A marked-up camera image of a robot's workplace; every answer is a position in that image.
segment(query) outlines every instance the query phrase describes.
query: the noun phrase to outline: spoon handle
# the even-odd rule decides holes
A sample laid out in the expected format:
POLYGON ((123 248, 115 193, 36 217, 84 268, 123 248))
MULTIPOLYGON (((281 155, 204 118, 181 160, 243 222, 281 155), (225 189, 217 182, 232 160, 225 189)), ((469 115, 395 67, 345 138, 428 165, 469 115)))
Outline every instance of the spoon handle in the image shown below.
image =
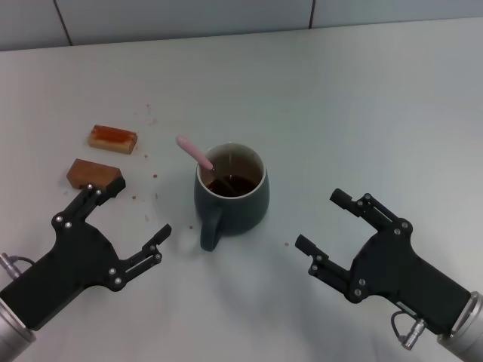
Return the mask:
POLYGON ((206 158, 206 156, 201 152, 198 147, 196 147, 193 142, 188 140, 185 136, 176 137, 176 144, 188 155, 193 157, 201 167, 211 171, 213 170, 213 164, 206 158))

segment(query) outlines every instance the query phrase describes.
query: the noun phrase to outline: mug handle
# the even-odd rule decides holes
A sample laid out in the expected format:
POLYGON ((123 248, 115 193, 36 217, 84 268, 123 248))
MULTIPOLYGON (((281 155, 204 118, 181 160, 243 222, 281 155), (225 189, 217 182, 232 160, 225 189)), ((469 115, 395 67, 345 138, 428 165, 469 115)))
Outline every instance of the mug handle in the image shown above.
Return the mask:
POLYGON ((220 241, 220 221, 223 210, 220 207, 213 207, 203 218, 201 245, 206 251, 213 251, 220 241))

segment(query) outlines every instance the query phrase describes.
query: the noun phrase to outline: tile grout line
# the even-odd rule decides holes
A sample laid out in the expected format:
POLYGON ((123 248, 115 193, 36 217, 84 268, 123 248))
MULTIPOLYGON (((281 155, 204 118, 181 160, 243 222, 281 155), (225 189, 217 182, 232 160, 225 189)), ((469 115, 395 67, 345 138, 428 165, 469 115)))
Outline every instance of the tile grout line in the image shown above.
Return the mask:
POLYGON ((69 42, 69 45, 72 47, 73 43, 72 43, 72 40, 70 40, 70 35, 69 35, 69 32, 67 31, 66 24, 63 21, 63 17, 62 17, 62 13, 60 12, 59 5, 57 5, 57 0, 53 0, 53 1, 54 1, 55 10, 57 11, 57 16, 59 17, 60 23, 62 24, 62 27, 63 27, 63 32, 66 34, 67 41, 69 42))
POLYGON ((312 10, 310 11, 309 29, 312 28, 312 23, 314 21, 315 3, 316 2, 317 2, 317 0, 312 0, 312 10))

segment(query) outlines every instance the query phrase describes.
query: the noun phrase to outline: mug rim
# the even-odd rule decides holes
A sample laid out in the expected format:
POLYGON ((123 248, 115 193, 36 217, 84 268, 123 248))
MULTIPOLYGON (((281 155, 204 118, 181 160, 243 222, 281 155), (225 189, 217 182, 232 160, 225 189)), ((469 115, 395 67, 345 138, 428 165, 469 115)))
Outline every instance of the mug rim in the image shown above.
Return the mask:
POLYGON ((218 195, 218 194, 215 194, 214 192, 212 192, 208 187, 206 187, 205 183, 202 182, 202 178, 201 178, 201 175, 200 175, 200 166, 199 164, 196 165, 196 177, 198 178, 198 182, 201 183, 201 185, 203 186, 203 189, 205 189, 205 191, 207 191, 208 193, 212 194, 213 196, 217 197, 217 198, 221 198, 223 200, 239 200, 241 198, 246 198, 247 196, 249 195, 252 195, 256 192, 256 190, 258 190, 263 182, 265 181, 265 178, 266 178, 266 167, 265 167, 265 164, 263 163, 263 160, 262 158, 260 157, 260 155, 258 155, 258 153, 256 153, 251 147, 248 147, 246 145, 242 145, 241 143, 235 143, 235 142, 227 142, 227 143, 224 143, 222 145, 218 145, 218 146, 213 146, 211 147, 209 150, 206 151, 206 153, 208 154, 209 151, 213 151, 215 149, 218 149, 218 148, 221 148, 221 147, 224 147, 226 145, 234 145, 234 146, 241 146, 241 147, 245 147, 247 149, 249 149, 250 151, 252 151, 255 155, 258 156, 258 158, 260 159, 260 161, 262 162, 262 167, 263 167, 263 175, 262 175, 262 179, 260 180, 260 182, 258 183, 257 187, 255 187, 255 189, 251 190, 249 193, 247 194, 244 194, 242 196, 235 196, 233 198, 229 198, 229 197, 226 197, 226 196, 221 196, 221 195, 218 195))

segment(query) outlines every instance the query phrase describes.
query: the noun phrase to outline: dark green mug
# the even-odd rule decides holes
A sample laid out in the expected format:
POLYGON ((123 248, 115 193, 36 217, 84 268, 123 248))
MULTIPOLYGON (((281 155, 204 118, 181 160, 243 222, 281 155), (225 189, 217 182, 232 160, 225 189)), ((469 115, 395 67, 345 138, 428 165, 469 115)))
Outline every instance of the dark green mug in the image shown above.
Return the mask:
POLYGON ((241 234, 263 219, 270 191, 266 168, 253 149, 227 143, 206 157, 215 172, 197 166, 195 206, 202 219, 202 249, 213 251, 222 235, 241 234))

